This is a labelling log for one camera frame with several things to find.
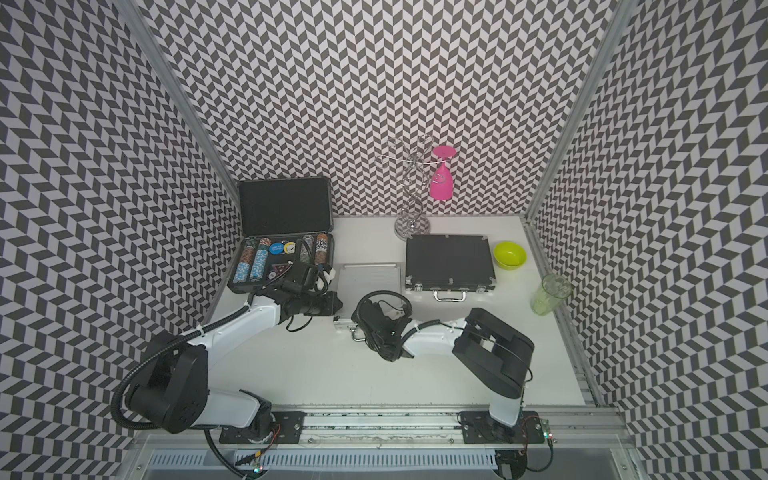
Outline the small silver poker case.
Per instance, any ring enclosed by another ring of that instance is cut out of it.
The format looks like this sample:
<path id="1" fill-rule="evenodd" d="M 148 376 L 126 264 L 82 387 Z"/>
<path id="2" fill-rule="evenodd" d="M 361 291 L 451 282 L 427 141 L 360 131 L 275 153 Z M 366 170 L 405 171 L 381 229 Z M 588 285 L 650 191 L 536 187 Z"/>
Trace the small silver poker case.
<path id="1" fill-rule="evenodd" d="M 355 342 L 363 342 L 364 334 L 352 320 L 352 314 L 363 296 L 377 290 L 402 292 L 399 263 L 346 263 L 340 266 L 335 281 L 341 309 L 333 318 L 338 333 L 349 333 Z"/>

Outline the black carbon poker case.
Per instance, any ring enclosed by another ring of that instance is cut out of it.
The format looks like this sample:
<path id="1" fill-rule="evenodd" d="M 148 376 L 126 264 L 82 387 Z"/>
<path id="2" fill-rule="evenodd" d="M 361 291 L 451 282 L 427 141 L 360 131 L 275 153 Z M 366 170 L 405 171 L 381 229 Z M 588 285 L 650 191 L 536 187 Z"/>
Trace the black carbon poker case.
<path id="1" fill-rule="evenodd" d="M 429 234 L 406 240 L 404 289 L 433 292 L 438 302 L 462 302 L 496 289 L 490 243 L 483 235 Z"/>

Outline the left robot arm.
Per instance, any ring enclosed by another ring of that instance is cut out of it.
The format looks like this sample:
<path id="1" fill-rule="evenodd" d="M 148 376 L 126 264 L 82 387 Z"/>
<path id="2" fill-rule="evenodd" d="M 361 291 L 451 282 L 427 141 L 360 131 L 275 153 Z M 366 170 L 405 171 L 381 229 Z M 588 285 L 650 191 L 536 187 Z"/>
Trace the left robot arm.
<path id="1" fill-rule="evenodd" d="M 331 288 L 335 276 L 327 263 L 293 263 L 223 318 L 180 335 L 155 335 L 113 392 L 112 419 L 133 431 L 225 428 L 245 431 L 250 441 L 272 438 L 271 403 L 246 390 L 215 389 L 210 373 L 244 342 L 297 315 L 336 314 L 342 303 Z"/>

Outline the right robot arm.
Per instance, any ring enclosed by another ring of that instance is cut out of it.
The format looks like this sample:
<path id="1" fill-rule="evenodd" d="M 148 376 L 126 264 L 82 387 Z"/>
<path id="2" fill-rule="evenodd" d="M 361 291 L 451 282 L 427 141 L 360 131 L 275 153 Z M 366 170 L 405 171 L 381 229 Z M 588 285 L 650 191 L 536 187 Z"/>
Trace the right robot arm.
<path id="1" fill-rule="evenodd" d="M 456 358 L 492 393 L 488 428 L 502 436 L 522 432 L 523 397 L 533 379 L 535 351 L 525 334 L 478 307 L 456 320 L 417 320 L 412 302 L 387 290 L 365 295 L 351 320 L 366 346 L 385 361 Z"/>

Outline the large black poker case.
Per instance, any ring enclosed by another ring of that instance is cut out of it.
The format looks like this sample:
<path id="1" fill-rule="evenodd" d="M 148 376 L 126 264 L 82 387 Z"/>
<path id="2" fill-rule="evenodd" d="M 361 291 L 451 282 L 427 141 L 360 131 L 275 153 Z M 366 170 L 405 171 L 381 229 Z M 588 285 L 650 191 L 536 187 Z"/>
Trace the large black poker case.
<path id="1" fill-rule="evenodd" d="M 243 240 L 228 281 L 251 293 L 298 264 L 333 263 L 332 183 L 327 177 L 243 182 L 238 186 Z"/>

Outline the lime green bowl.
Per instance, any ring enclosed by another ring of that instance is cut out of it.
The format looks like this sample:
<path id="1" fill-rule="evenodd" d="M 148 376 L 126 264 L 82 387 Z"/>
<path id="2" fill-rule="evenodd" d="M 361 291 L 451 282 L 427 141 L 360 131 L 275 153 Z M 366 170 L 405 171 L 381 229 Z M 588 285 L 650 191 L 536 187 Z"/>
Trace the lime green bowl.
<path id="1" fill-rule="evenodd" d="M 493 259 L 496 265 L 503 270 L 515 270 L 527 261 L 525 249 L 511 241 L 502 241 L 493 248 Z"/>

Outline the pink wine glass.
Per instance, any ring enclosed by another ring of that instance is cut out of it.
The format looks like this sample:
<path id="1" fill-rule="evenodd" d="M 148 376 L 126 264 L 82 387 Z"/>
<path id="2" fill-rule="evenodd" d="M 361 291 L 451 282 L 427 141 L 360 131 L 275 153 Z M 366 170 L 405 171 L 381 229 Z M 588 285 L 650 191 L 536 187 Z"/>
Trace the pink wine glass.
<path id="1" fill-rule="evenodd" d="M 448 201 L 453 197 L 454 180 L 447 162 L 456 156 L 454 147 L 440 145 L 433 149 L 438 159 L 438 166 L 429 183 L 429 196 L 436 201 Z"/>

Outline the green translucent cup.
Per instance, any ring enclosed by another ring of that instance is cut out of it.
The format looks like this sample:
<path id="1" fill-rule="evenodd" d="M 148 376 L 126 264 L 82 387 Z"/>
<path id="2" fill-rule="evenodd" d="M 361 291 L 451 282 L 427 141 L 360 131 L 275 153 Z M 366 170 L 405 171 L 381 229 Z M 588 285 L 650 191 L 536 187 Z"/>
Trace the green translucent cup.
<path id="1" fill-rule="evenodd" d="M 566 277 L 554 273 L 547 274 L 532 295 L 530 307 L 539 316 L 552 313 L 571 296 L 573 289 L 573 284 Z"/>

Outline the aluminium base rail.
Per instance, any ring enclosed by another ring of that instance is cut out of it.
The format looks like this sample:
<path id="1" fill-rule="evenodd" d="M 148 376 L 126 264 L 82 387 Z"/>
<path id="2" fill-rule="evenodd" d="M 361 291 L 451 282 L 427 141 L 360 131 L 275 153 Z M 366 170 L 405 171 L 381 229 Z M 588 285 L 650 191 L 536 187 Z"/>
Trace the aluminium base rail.
<path id="1" fill-rule="evenodd" d="M 278 442 L 307 447 L 419 447 L 450 445 L 614 448 L 632 440 L 609 407 L 532 405 L 513 426 L 470 407 L 277 409 L 270 416 Z"/>

